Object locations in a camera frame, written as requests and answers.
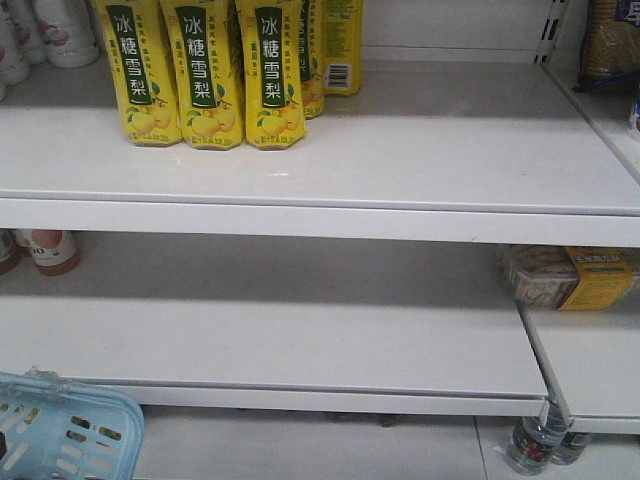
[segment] yellow package label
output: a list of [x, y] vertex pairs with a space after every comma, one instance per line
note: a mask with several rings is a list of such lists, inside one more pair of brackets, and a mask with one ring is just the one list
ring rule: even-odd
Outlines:
[[324, 0], [302, 0], [300, 17], [300, 80], [306, 118], [324, 110]]
[[160, 0], [173, 50], [184, 139], [227, 150], [244, 139], [241, 48], [233, 0]]
[[354, 95], [362, 82], [363, 0], [325, 0], [324, 92]]
[[283, 149], [306, 133], [300, 84], [302, 0], [236, 0], [246, 86], [247, 141]]
[[171, 49], [158, 0], [93, 0], [122, 126], [136, 145], [182, 140]]
[[618, 300], [633, 282], [633, 269], [616, 248], [565, 247], [580, 281], [560, 310], [601, 310]]

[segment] shopping basket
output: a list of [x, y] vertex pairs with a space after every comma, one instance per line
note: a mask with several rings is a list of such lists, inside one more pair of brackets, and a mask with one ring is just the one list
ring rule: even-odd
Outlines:
[[32, 369], [0, 372], [1, 480], [130, 480], [140, 406], [119, 392]]

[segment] white metal shelf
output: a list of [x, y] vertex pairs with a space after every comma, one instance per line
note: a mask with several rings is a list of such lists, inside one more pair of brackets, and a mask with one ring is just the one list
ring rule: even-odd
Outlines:
[[[145, 416], [140, 480], [523, 478], [504, 460], [513, 418], [403, 416], [382, 428], [364, 415], [336, 424], [320, 413], [154, 407]], [[576, 463], [536, 478], [636, 480], [639, 447], [596, 435]]]
[[537, 66], [373, 62], [285, 152], [135, 148], [104, 62], [34, 70], [2, 225], [640, 246], [640, 186]]
[[640, 434], [640, 297], [597, 312], [524, 309], [572, 430]]
[[3, 369], [141, 403], [537, 414], [547, 390], [489, 246], [85, 234], [3, 278]]

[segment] food package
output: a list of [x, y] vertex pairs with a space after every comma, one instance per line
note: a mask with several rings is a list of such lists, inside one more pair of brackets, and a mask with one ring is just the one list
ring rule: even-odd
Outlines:
[[[575, 298], [581, 274], [568, 249], [585, 252], [584, 257], [599, 262], [605, 269], [613, 260], [623, 258], [626, 273], [604, 284], [589, 284], [582, 279], [583, 301]], [[548, 309], [603, 309], [631, 292], [640, 290], [640, 249], [603, 249], [549, 245], [501, 245], [499, 271], [516, 300], [524, 305]]]
[[94, 0], [122, 128], [135, 145], [182, 141], [171, 48], [158, 0]]
[[302, 0], [236, 0], [246, 87], [247, 142], [285, 149], [306, 134], [300, 82]]
[[184, 139], [228, 150], [244, 140], [242, 50], [234, 0], [160, 0], [178, 79]]
[[324, 0], [302, 0], [300, 80], [306, 118], [324, 110]]
[[325, 0], [324, 91], [355, 95], [362, 82], [363, 0]]
[[640, 2], [590, 0], [580, 58], [580, 87], [633, 90], [640, 77]]

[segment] product label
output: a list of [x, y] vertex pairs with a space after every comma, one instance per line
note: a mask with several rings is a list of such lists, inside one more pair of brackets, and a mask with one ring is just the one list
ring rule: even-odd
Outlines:
[[533, 462], [546, 463], [553, 454], [553, 445], [545, 445], [533, 439], [518, 423], [513, 429], [513, 443], [518, 450]]
[[565, 247], [580, 281], [560, 310], [601, 310], [631, 286], [633, 269], [616, 248]]
[[177, 7], [191, 84], [191, 105], [215, 108], [216, 102], [207, 42], [207, 11], [198, 7]]
[[110, 5], [107, 12], [122, 57], [129, 102], [134, 105], [151, 105], [151, 90], [136, 33], [133, 9], [122, 5]]
[[615, 20], [617, 22], [628, 22], [640, 27], [640, 1], [618, 0]]
[[71, 232], [66, 230], [22, 230], [29, 242], [33, 261], [42, 267], [54, 267], [76, 253]]
[[282, 64], [282, 9], [256, 8], [256, 19], [262, 60], [262, 106], [282, 108], [286, 105]]
[[9, 230], [0, 230], [0, 263], [7, 261], [16, 253], [16, 244], [9, 234]]
[[302, 2], [302, 15], [300, 16], [300, 38], [299, 38], [299, 51], [300, 51], [300, 80], [302, 82], [308, 82], [311, 80], [311, 49], [310, 49], [310, 13], [311, 13], [312, 0], [303, 0]]

